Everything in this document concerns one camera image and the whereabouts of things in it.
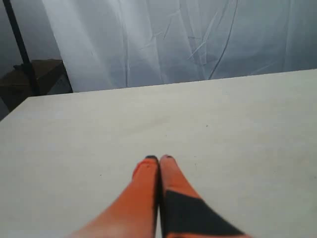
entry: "brown furniture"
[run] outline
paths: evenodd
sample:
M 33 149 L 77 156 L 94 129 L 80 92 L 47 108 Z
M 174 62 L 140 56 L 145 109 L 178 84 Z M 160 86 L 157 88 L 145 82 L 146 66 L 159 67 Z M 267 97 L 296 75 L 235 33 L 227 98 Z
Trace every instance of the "brown furniture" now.
M 62 60 L 33 60 L 32 66 L 41 95 L 46 95 L 63 75 L 70 85 Z M 13 71 L 7 73 L 0 79 L 0 97 L 10 112 L 29 96 L 32 96 L 32 92 L 28 78 L 18 66 L 15 66 Z

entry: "orange and black object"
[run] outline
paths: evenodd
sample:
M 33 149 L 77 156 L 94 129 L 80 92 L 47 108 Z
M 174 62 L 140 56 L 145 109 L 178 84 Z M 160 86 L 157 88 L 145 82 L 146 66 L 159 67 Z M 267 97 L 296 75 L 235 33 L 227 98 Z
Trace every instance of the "orange and black object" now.
M 121 195 L 69 237 L 154 238 L 158 206 L 163 238 L 251 238 L 201 199 L 169 155 L 138 163 Z

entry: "white backdrop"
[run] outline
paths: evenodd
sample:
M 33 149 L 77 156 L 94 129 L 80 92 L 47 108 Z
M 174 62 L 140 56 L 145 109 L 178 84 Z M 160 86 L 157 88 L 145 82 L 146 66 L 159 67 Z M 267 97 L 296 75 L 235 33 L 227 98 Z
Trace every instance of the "white backdrop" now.
M 316 0 L 42 0 L 74 91 L 317 68 Z

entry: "white table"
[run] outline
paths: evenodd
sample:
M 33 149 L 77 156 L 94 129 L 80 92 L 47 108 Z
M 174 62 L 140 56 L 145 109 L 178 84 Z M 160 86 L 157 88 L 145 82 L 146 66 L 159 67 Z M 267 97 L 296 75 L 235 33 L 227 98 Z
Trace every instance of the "white table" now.
M 148 154 L 257 238 L 317 236 L 317 70 L 29 98 L 0 122 L 0 237 L 62 237 Z

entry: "black pole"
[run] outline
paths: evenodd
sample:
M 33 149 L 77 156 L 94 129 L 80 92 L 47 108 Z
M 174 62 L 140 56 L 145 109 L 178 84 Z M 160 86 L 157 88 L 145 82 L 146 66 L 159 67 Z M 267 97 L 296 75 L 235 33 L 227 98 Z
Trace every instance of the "black pole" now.
M 19 25 L 16 21 L 15 15 L 14 15 L 14 11 L 11 5 L 10 0 L 3 0 L 3 4 L 5 7 L 5 11 L 8 15 L 10 24 L 11 24 L 11 28 L 12 31 L 14 33 L 15 36 L 15 40 L 16 43 L 18 44 L 19 50 L 20 50 L 20 54 L 23 60 L 23 64 L 22 64 L 22 69 L 23 72 L 25 73 L 25 75 L 27 76 L 28 80 L 29 80 L 29 84 L 31 86 L 31 90 L 34 96 L 39 96 L 40 93 L 40 87 L 39 84 L 36 80 L 36 75 L 35 75 L 35 71 L 33 69 L 33 66 L 30 62 L 28 53 L 26 52 L 26 48 L 23 42 L 23 38 L 19 29 Z

